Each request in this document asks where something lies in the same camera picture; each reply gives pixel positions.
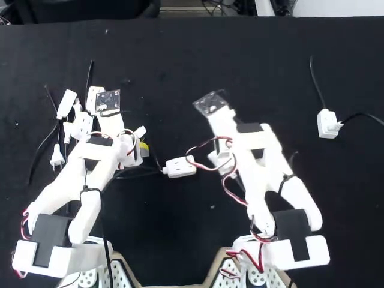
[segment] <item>white wire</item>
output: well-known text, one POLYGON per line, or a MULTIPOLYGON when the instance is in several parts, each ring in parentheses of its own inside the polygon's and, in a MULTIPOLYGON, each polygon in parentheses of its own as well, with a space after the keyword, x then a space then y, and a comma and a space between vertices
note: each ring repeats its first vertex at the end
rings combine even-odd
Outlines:
POLYGON ((108 134, 103 133, 103 132, 99 132, 99 131, 93 131, 93 132, 90 132, 87 136, 90 136, 90 135, 102 135, 102 136, 107 136, 107 137, 110 138, 110 139, 113 139, 113 138, 110 137, 108 134))
POLYGON ((230 271, 228 271, 227 269, 224 269, 224 268, 220 268, 219 270, 219 273, 228 278, 228 279, 239 279, 241 278, 241 275, 238 275, 238 274, 235 274, 235 273, 232 273, 230 271))
POLYGON ((120 135, 122 135, 124 132, 129 132, 129 133, 131 133, 131 135, 134 137, 133 145, 132 145, 132 149, 127 153, 127 156, 128 156, 128 155, 130 155, 130 154, 134 151, 134 149, 135 149, 135 147, 136 147, 136 144, 137 144, 137 136, 136 136, 136 134, 135 134, 131 129, 124 129, 124 130, 122 130, 122 131, 118 134, 118 137, 119 137, 120 135))
POLYGON ((6 19, 6 18, 4 18, 2 16, 0 16, 0 20, 1 20, 2 23, 6 22, 7 24, 5 24, 5 25, 11 25, 12 24, 8 19, 6 19))

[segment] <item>black tablecloth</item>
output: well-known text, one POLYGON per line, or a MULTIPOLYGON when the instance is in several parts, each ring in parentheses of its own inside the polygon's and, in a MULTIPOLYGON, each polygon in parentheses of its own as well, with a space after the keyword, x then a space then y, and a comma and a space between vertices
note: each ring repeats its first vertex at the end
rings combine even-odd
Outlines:
MULTIPOLYGON (((339 118, 384 118, 383 18, 172 19, 0 27, 0 248, 3 287, 52 287, 17 280, 11 251, 20 213, 54 178, 52 143, 27 188, 35 149, 54 125, 44 94, 84 98, 92 85, 121 89, 126 127, 145 125, 162 160, 212 136, 192 101, 225 88, 245 122, 271 124, 323 215, 328 266, 289 271, 299 287, 379 287, 383 256, 383 127, 355 120, 337 139, 319 139, 321 109, 309 57, 327 105, 339 118)), ((144 285, 201 283, 219 247, 248 233, 243 207, 216 173, 116 181, 106 195, 107 238, 144 285)))

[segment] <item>white power adapter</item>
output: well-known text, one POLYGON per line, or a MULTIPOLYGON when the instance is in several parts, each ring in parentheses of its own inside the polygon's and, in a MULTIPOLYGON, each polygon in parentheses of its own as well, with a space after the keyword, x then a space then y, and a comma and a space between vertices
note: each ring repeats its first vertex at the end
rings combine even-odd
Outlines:
POLYGON ((336 138, 343 125, 341 122, 337 122, 336 114, 333 111, 323 109, 317 114, 317 129, 320 138, 336 138))
MULTIPOLYGON (((188 160, 194 162, 192 155, 187 157, 188 160)), ((167 174, 169 178, 185 177, 196 174, 196 167, 188 163, 185 157, 179 157, 168 160, 166 166, 163 168, 163 173, 167 174)))

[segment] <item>black cable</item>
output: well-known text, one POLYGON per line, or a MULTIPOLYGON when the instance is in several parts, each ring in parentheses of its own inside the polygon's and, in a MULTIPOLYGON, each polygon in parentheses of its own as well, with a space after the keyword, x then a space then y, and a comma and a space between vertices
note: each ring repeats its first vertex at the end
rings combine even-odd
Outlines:
POLYGON ((66 285, 64 285, 64 286, 60 286, 60 287, 58 287, 58 288, 66 288, 66 287, 68 287, 68 286, 71 286, 73 283, 75 283, 79 278, 80 278, 80 275, 81 275, 82 273, 81 272, 79 272, 79 276, 77 276, 77 278, 73 281, 73 282, 71 282, 70 284, 66 284, 66 285))
POLYGON ((47 96, 48 96, 48 98, 49 98, 49 100, 50 100, 50 102, 51 102, 51 104, 52 104, 52 106, 53 106, 53 109, 55 110, 55 112, 56 112, 56 114, 57 114, 57 112, 58 112, 58 108, 57 108, 57 106, 56 106, 56 104, 55 104, 55 102, 54 102, 54 100, 53 100, 53 97, 52 97, 51 93, 49 92, 48 85, 45 84, 45 85, 44 85, 44 88, 45 88, 45 90, 46 90, 46 94, 47 94, 47 96))
POLYGON ((277 194, 278 194, 278 195, 281 195, 281 192, 283 191, 283 186, 284 186, 284 184, 285 184, 288 180, 290 180, 291 178, 293 178, 293 177, 296 177, 296 175, 295 175, 295 174, 291 174, 291 175, 284 175, 284 176, 283 176, 283 180, 282 180, 282 182, 280 183, 280 186, 279 186, 278 191, 277 191, 277 194))
POLYGON ((40 145, 38 146, 35 154, 34 154, 34 157, 33 157, 33 161, 32 161, 32 164, 31 164, 31 168, 29 170, 29 176, 28 176, 28 185, 31 183, 32 181, 32 177, 33 177, 33 174, 35 173, 35 165, 36 165, 36 162, 37 162, 37 158, 38 158, 38 155, 39 155, 39 152, 40 152, 40 149, 41 147, 43 147, 43 145, 51 138, 51 136, 54 134, 54 132, 56 131, 56 129, 58 128, 59 126, 59 121, 56 122, 56 125, 54 126, 54 128, 52 129, 52 131, 48 134, 47 137, 44 138, 44 140, 40 143, 40 145))
POLYGON ((131 175, 131 176, 128 176, 128 177, 119 176, 119 177, 116 177, 116 179, 118 179, 118 180, 129 180, 129 179, 136 179, 136 178, 144 177, 144 176, 151 176, 151 175, 155 175, 155 174, 159 174, 159 171, 158 170, 153 170, 152 172, 148 172, 148 173, 144 173, 144 174, 139 174, 139 175, 131 175))
POLYGON ((207 8, 207 6, 205 5, 205 0, 202 0, 202 5, 204 6, 205 10, 208 12, 209 15, 213 16, 213 14, 210 12, 210 10, 207 8))
POLYGON ((311 58, 310 58, 310 70, 311 70, 311 77, 312 77, 313 85, 316 88, 317 95, 319 96, 319 99, 320 99, 320 101, 322 103, 323 109, 326 109, 323 94, 322 94, 322 92, 321 92, 321 90, 319 88, 319 84, 318 84, 318 82, 316 80, 316 77, 315 77, 314 71, 313 71, 313 56, 311 56, 311 58))
POLYGON ((350 115, 349 117, 347 117, 345 120, 343 120, 341 123, 342 124, 345 124, 345 123, 348 123, 349 121, 351 121, 352 119, 356 118, 356 117, 359 117, 359 116, 366 116, 366 117, 369 117, 373 120, 375 120, 377 123, 379 123, 381 126, 384 126, 384 121, 382 121, 381 119, 379 119, 378 117, 376 116, 373 116, 371 114, 367 114, 367 113, 355 113, 355 114, 352 114, 350 115))
POLYGON ((89 63, 89 68, 88 68, 88 75, 86 78, 86 85, 85 85, 85 102, 84 102, 84 110, 86 110, 86 99, 88 97, 88 89, 89 89, 89 83, 91 81, 91 75, 94 67, 94 61, 91 60, 91 63, 89 63))

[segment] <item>perforated white panel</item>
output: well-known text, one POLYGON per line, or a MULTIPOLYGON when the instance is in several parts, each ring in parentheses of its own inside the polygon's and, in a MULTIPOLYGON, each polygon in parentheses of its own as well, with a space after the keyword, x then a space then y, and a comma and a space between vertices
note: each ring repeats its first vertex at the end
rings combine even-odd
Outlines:
MULTIPOLYGON (((221 268, 224 268, 234 274, 238 274, 238 275, 240 274, 239 269, 236 267, 232 259, 224 260, 221 268)), ((240 280, 228 279, 222 276, 220 273, 218 273, 216 279, 214 280, 212 288, 240 288, 240 280)))
MULTIPOLYGON (((128 275, 117 260, 111 261, 113 287, 114 288, 132 288, 128 275)), ((107 266, 103 269, 99 269, 99 288, 110 288, 109 273, 107 266)))
POLYGON ((248 270, 250 282, 255 286, 266 283, 267 288, 286 288, 275 269, 265 267, 264 273, 259 273, 255 267, 248 270))
POLYGON ((77 280, 77 284, 82 288, 91 288, 97 279, 97 270, 92 269, 89 271, 82 272, 80 274, 79 279, 77 280))
MULTIPOLYGON (((226 259, 221 268, 240 275, 240 271, 232 259, 226 259)), ((259 273, 255 267, 250 268, 248 270, 248 278, 250 283, 256 287, 266 284, 267 288, 286 288, 276 270, 268 266, 265 267, 264 273, 259 273)), ((212 288, 241 288, 240 279, 229 279, 217 273, 212 288)))

